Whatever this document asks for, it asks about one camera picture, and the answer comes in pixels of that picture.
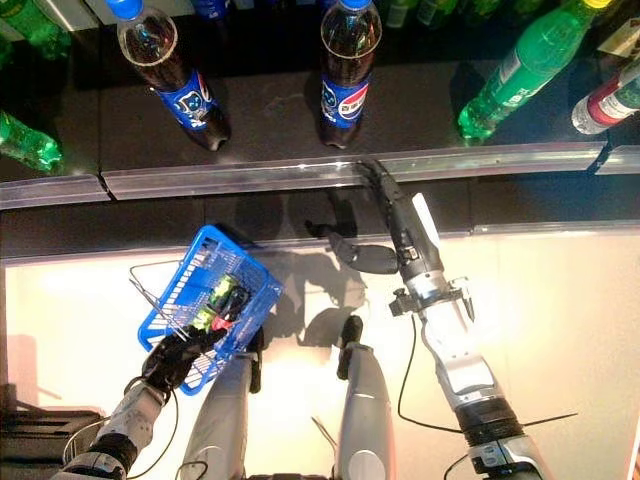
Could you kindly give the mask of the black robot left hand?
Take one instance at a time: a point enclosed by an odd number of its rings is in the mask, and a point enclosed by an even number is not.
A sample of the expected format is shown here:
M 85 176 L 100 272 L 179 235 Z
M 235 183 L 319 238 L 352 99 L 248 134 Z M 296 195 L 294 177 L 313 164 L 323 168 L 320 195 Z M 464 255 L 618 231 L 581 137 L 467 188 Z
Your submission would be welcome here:
M 227 333 L 225 328 L 205 330 L 188 325 L 164 337 L 142 366 L 143 380 L 165 394 L 171 393 L 184 382 L 193 362 Z

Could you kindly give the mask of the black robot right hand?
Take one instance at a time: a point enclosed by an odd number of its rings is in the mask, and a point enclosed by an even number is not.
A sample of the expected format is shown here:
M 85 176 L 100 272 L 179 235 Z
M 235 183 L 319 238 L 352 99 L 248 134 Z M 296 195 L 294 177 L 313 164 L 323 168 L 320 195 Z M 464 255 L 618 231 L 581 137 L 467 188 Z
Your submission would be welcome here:
M 355 245 L 330 229 L 327 238 L 336 257 L 357 271 L 382 275 L 399 273 L 405 281 L 420 274 L 441 271 L 443 264 L 433 219 L 423 221 L 415 206 L 422 197 L 404 193 L 377 160 L 364 160 L 356 169 L 374 194 L 393 245 Z

